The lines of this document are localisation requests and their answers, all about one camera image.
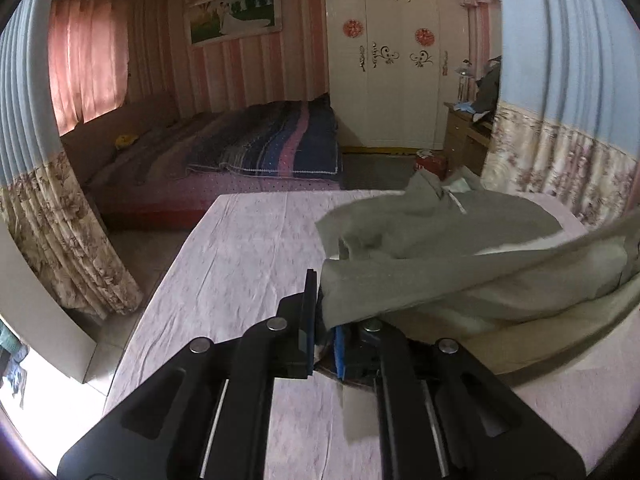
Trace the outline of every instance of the headboard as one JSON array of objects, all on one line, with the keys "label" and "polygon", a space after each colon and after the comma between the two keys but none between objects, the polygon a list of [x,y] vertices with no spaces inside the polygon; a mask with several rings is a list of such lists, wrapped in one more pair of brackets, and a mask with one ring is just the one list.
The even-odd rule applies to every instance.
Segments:
[{"label": "headboard", "polygon": [[142,135],[179,118],[171,94],[164,92],[116,108],[63,135],[60,140],[71,167],[83,186],[113,159],[114,142],[120,135]]}]

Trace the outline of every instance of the white wardrobe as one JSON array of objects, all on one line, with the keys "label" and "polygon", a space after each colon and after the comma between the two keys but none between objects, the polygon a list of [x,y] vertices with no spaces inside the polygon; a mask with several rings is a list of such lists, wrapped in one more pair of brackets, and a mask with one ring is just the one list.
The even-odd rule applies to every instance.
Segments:
[{"label": "white wardrobe", "polygon": [[441,149],[469,54],[460,0],[326,0],[326,16],[340,145]]}]

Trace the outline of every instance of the metal bolt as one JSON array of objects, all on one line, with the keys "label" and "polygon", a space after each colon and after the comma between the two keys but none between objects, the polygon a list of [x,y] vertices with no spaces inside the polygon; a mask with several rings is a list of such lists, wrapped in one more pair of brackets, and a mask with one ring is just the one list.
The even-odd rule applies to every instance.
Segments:
[{"label": "metal bolt", "polygon": [[438,348],[445,354],[455,354],[460,347],[453,339],[441,339]]},{"label": "metal bolt", "polygon": [[189,343],[189,350],[194,354],[204,354],[211,348],[211,341],[206,337],[198,337]]},{"label": "metal bolt", "polygon": [[380,332],[382,330],[382,322],[374,317],[373,319],[367,319],[362,327],[367,332]]},{"label": "metal bolt", "polygon": [[274,332],[279,332],[280,330],[284,330],[287,327],[287,320],[283,317],[272,317],[267,321],[267,328],[269,330],[273,330]]}]

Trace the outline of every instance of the floor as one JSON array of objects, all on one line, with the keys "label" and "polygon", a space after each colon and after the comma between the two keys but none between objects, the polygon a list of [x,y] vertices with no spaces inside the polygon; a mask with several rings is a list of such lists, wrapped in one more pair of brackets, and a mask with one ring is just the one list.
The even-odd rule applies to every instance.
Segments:
[{"label": "floor", "polygon": [[[344,155],[345,189],[404,189],[413,156]],[[35,352],[22,362],[28,372],[24,408],[8,387],[0,402],[36,457],[55,472],[62,455],[102,416],[106,396],[140,317],[189,232],[110,232],[109,238],[144,293],[137,311],[111,316],[102,326],[81,323],[97,342],[85,383],[69,379]]]}]

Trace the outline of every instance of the framed picture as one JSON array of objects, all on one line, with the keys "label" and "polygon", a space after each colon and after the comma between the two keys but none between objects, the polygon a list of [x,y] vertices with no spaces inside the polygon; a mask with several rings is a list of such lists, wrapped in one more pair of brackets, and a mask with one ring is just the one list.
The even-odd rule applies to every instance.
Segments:
[{"label": "framed picture", "polygon": [[200,0],[186,13],[192,45],[282,30],[280,0]]}]

